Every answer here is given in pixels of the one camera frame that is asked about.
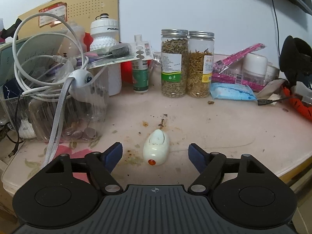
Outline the jar of dark dried herbs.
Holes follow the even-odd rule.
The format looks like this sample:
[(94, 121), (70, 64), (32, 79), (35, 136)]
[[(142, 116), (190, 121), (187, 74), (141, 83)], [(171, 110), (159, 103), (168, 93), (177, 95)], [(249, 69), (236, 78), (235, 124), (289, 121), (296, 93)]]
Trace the jar of dark dried herbs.
[(161, 91), (170, 98), (186, 94), (188, 72), (188, 31), (161, 30)]

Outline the jar of yellow dried herbs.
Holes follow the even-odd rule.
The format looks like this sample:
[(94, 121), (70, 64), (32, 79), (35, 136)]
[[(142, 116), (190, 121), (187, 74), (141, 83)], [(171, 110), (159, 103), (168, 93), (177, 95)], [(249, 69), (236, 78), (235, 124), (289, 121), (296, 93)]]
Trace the jar of yellow dried herbs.
[(205, 98), (210, 94), (214, 64), (214, 33), (189, 31), (188, 95)]

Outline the green white spray bottle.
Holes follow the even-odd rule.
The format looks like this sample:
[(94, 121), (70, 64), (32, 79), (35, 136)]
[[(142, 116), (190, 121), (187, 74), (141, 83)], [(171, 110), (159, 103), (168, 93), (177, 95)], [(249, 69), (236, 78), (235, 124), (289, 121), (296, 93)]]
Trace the green white spray bottle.
[(134, 36), (135, 56), (137, 60), (132, 62), (133, 90), (142, 94), (148, 91), (148, 62), (145, 60), (145, 44), (141, 35)]

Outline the white oval device red ends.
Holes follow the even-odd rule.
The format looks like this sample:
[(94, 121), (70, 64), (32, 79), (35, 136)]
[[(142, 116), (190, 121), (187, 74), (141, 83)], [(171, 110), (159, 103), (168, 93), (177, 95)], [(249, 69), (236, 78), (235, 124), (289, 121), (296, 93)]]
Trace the white oval device red ends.
[(170, 139), (164, 131), (156, 129), (146, 139), (143, 146), (143, 159), (150, 166), (162, 165), (170, 152)]

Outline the black cloth item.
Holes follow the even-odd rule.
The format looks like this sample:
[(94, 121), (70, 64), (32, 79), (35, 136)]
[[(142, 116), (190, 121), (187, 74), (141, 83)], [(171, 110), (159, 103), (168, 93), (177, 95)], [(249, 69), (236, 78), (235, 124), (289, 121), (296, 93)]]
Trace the black cloth item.
[(279, 66), (291, 86), (301, 81), (311, 88), (311, 46), (307, 42), (287, 36), (282, 46)]

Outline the pink packaged sticks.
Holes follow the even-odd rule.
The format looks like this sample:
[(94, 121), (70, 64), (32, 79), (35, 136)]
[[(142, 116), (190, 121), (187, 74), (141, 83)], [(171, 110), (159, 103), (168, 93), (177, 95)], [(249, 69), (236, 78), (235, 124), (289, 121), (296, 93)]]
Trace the pink packaged sticks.
[(264, 44), (257, 43), (220, 60), (217, 60), (217, 55), (215, 55), (212, 82), (248, 85), (253, 91), (260, 92), (264, 88), (264, 79), (245, 77), (243, 74), (243, 59), (248, 53), (264, 48)]

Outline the brown envelope with label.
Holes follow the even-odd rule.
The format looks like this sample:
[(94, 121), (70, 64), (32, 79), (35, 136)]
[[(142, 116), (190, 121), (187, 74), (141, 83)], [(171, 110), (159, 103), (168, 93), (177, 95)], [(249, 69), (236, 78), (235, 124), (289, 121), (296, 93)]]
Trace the brown envelope with label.
[(87, 33), (90, 25), (102, 13), (111, 19), (119, 20), (118, 0), (52, 0), (18, 16), (24, 20), (38, 12), (55, 14), (68, 23), (74, 22), (82, 26)]

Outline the blue tissue pack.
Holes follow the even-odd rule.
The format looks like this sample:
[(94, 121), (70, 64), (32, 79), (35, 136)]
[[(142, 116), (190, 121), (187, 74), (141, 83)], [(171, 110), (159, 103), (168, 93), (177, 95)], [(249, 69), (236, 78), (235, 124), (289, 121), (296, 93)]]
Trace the blue tissue pack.
[(252, 89), (247, 85), (230, 83), (212, 83), (210, 94), (213, 99), (256, 101), (257, 98)]

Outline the white lidded jar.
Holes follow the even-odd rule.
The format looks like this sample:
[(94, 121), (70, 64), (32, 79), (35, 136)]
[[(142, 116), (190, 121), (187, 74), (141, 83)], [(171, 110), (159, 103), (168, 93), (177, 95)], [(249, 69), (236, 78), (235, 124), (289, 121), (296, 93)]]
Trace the white lidded jar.
[(266, 57), (248, 53), (243, 59), (243, 79), (247, 82), (263, 86), (267, 66), (268, 60)]

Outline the white sports water bottle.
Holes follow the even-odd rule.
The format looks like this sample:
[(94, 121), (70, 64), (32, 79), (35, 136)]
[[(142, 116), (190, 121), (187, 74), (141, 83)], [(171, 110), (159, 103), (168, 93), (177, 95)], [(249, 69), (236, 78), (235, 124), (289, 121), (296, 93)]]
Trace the white sports water bottle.
[[(107, 55), (109, 48), (119, 44), (118, 20), (110, 19), (108, 13), (102, 13), (95, 18), (90, 26), (90, 35), (93, 41), (90, 51), (99, 51), (99, 55)], [(110, 65), (108, 68), (109, 95), (114, 96), (120, 93), (122, 88), (121, 64)]]

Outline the clear plastic coin container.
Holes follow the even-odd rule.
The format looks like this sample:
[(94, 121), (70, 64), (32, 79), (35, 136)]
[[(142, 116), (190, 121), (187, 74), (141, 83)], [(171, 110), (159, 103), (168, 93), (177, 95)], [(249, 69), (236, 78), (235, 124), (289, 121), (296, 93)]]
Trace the clear plastic coin container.
[[(100, 137), (108, 99), (106, 86), (100, 82), (74, 89), (71, 97), (65, 100), (61, 141), (94, 141)], [(56, 108), (57, 102), (30, 101), (28, 119), (38, 141), (49, 141)]]

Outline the packaged grey brush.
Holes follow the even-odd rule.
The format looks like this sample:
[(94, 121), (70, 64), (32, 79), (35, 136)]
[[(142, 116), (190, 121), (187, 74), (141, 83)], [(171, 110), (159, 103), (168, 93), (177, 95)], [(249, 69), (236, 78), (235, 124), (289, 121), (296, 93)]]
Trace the packaged grey brush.
[[(147, 41), (143, 43), (145, 44), (145, 60), (152, 60), (154, 55), (150, 44)], [(120, 43), (113, 47), (89, 51), (84, 53), (84, 56), (89, 59), (87, 69), (137, 60), (135, 56), (135, 42)]]

